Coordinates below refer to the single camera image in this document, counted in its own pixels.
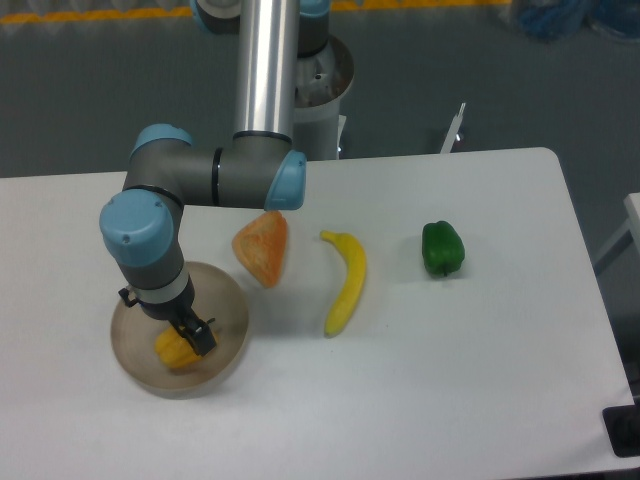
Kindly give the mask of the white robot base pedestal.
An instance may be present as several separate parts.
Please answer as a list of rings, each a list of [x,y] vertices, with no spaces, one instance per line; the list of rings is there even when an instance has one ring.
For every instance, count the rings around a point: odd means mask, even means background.
[[[341,102],[354,73],[351,52],[333,35],[321,51],[297,59],[293,145],[309,161],[339,158]]]

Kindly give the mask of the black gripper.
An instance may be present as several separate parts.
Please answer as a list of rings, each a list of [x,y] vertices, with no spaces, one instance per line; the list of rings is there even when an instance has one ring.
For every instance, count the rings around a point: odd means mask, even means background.
[[[161,288],[142,289],[128,285],[120,289],[118,295],[127,308],[138,305],[153,319],[176,323],[193,313],[195,288],[189,273],[180,272]],[[206,356],[217,347],[217,340],[208,322],[200,321],[192,338],[185,327],[174,329],[174,333],[174,349],[179,352],[196,352],[199,356]]]

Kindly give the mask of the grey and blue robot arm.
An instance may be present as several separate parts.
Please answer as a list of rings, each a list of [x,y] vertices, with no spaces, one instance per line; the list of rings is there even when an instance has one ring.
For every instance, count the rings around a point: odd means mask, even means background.
[[[178,240],[183,210],[301,207],[306,158],[293,147],[296,62],[326,45],[329,9],[326,1],[243,2],[232,145],[199,153],[186,131],[149,126],[121,192],[101,210],[104,244],[127,280],[123,302],[169,322],[198,356],[216,340],[192,308],[195,290]]]

